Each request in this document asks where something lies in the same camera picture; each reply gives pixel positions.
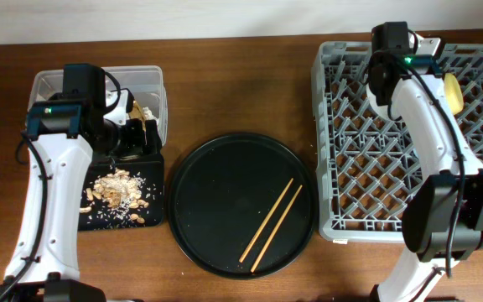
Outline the gold brown snack wrapper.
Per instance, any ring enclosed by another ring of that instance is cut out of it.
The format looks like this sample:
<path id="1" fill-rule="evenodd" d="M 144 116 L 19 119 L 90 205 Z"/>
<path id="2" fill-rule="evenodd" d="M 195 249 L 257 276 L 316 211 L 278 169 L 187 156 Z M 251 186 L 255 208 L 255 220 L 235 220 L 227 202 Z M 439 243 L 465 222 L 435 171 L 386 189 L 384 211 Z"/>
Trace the gold brown snack wrapper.
<path id="1" fill-rule="evenodd" d="M 138 119 L 141 122 L 146 121 L 146 117 L 143 113 L 143 109 L 141 108 L 141 106 L 138 104 L 137 101 L 134 101 L 132 103 L 132 110 L 128 113 L 128 118 L 129 119 Z"/>

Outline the food scraps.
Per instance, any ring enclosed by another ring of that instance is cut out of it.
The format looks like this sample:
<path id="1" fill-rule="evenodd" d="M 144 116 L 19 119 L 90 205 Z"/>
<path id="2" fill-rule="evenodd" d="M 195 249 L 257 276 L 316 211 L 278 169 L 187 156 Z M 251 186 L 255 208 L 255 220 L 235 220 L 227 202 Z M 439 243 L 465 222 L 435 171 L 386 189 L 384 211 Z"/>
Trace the food scraps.
<path id="1" fill-rule="evenodd" d="M 158 185 L 137 172 L 115 169 L 87 180 L 80 202 L 82 231 L 150 227 L 161 196 Z"/>

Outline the round black serving tray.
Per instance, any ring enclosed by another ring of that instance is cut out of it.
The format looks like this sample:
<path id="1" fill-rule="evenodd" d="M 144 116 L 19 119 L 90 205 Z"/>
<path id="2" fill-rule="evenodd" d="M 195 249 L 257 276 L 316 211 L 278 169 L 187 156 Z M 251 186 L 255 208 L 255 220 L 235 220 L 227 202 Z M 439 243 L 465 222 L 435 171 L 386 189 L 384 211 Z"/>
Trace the round black serving tray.
<path id="1" fill-rule="evenodd" d="M 293 178 L 286 195 L 243 263 L 238 259 L 264 217 Z M 298 187 L 297 200 L 255 273 L 251 267 Z M 313 176 L 296 153 L 256 133 L 227 134 L 199 146 L 171 181 L 169 225 L 197 266 L 229 279 L 257 279 L 293 262 L 317 222 Z"/>

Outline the wooden chopstick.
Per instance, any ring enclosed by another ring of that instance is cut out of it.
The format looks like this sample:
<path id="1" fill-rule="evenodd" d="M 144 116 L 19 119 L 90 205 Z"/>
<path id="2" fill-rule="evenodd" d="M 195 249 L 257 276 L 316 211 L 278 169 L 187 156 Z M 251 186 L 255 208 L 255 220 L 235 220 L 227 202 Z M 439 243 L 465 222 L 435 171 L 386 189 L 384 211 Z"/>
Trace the wooden chopstick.
<path id="1" fill-rule="evenodd" d="M 252 265 L 252 267 L 251 267 L 251 273 L 255 273 L 255 271 L 257 270 L 260 262 L 262 261 L 264 255 L 266 254 L 269 246 L 272 244 L 273 239 L 275 238 L 278 230 L 280 229 L 281 225 L 283 224 L 283 221 L 285 220 L 285 218 L 287 217 L 288 213 L 290 212 L 290 209 L 292 208 L 293 204 L 297 200 L 297 197 L 298 197 L 298 195 L 299 195 L 299 193 L 300 193 L 300 191 L 302 189 L 303 189 L 303 186 L 300 185 L 298 187 L 298 189 L 296 190 L 296 192 L 294 193 L 292 199 L 288 203 L 287 207 L 284 209 L 283 214 L 280 216 L 277 224 L 273 228 L 273 230 L 272 230 L 271 234 L 269 235 L 268 239 L 266 240 L 266 242 L 265 242 L 265 244 L 264 244 L 261 252 L 258 254 L 257 259 L 255 260 L 254 264 Z"/>
<path id="2" fill-rule="evenodd" d="M 278 196 L 278 198 L 276 199 L 276 201 L 274 202 L 274 204 L 272 205 L 272 207 L 270 208 L 270 210 L 268 211 L 268 213 L 264 217 L 264 219 L 263 219 L 262 223 L 260 224 L 259 228 L 254 233 L 251 241 L 247 244 L 244 252 L 239 257 L 239 259 L 238 259 L 239 263 L 243 263 L 245 261 L 247 255 L 252 250 L 253 245 L 256 243 L 257 239 L 260 237 L 264 227 L 267 225 L 268 221 L 271 219 L 272 215 L 274 214 L 274 212 L 278 208 L 280 202 L 282 201 L 282 199 L 286 195 L 286 193 L 287 193 L 287 191 L 288 191 L 288 189 L 289 189 L 289 187 L 291 186 L 292 183 L 293 183 L 293 178 L 291 178 L 289 180 L 289 182 L 286 184 L 286 186 L 283 188 L 283 191 L 280 193 L 280 195 Z"/>

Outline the yellow bowl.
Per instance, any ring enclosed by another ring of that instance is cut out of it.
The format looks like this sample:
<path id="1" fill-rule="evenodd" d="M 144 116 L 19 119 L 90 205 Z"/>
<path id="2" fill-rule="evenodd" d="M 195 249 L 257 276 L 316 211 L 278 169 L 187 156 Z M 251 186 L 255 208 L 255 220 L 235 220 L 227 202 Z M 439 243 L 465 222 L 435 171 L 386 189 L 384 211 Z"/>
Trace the yellow bowl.
<path id="1" fill-rule="evenodd" d="M 444 75 L 444 93 L 452 114 L 462 112 L 465 106 L 462 90 L 457 78 L 451 73 Z"/>

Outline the white tissue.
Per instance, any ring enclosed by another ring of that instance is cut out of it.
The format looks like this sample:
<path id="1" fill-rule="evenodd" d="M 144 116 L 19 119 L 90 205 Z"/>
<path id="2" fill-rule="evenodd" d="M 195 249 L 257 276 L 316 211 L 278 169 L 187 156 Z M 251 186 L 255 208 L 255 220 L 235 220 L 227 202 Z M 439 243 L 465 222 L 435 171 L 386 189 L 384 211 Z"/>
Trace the white tissue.
<path id="1" fill-rule="evenodd" d="M 156 124 L 158 124 L 159 119 L 153 114 L 153 112 L 149 109 L 149 107 L 143 107 L 142 112 L 143 112 L 143 118 L 145 121 L 154 120 Z"/>

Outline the grey round plate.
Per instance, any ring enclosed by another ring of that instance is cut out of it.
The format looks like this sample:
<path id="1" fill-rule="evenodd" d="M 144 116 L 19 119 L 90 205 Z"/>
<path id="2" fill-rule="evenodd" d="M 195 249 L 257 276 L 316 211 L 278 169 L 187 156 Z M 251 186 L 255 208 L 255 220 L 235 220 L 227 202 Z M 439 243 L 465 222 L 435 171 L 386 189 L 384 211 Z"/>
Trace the grey round plate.
<path id="1" fill-rule="evenodd" d="M 392 94 L 394 90 L 388 87 L 381 89 L 373 88 L 370 81 L 366 85 L 367 100 L 379 118 L 387 121 L 392 120 Z"/>

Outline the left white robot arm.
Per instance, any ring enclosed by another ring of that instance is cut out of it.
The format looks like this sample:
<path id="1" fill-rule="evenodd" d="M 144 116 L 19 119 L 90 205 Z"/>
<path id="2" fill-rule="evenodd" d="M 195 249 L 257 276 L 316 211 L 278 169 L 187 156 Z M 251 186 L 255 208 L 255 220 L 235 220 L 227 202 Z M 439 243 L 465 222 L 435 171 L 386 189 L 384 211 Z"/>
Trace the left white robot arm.
<path id="1" fill-rule="evenodd" d="M 101 289 L 80 281 L 77 232 L 81 194 L 94 154 L 158 154 L 152 120 L 108 118 L 113 106 L 78 101 L 34 103 L 23 142 L 29 186 L 18 243 L 0 284 L 0 301 L 103 301 Z"/>

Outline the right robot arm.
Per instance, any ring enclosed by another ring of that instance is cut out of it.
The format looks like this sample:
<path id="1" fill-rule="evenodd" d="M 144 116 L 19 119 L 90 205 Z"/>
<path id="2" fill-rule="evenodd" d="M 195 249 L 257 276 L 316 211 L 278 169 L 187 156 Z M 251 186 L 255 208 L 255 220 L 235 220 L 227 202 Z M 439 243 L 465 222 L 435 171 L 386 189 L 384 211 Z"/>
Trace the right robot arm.
<path id="1" fill-rule="evenodd" d="M 483 249 L 483 163 L 460 130 L 453 107 L 457 81 L 430 55 L 378 50 L 368 67 L 371 105 L 405 123 L 421 166 L 422 184 L 402 214 L 406 245 L 373 301 L 423 301 L 442 277 Z"/>

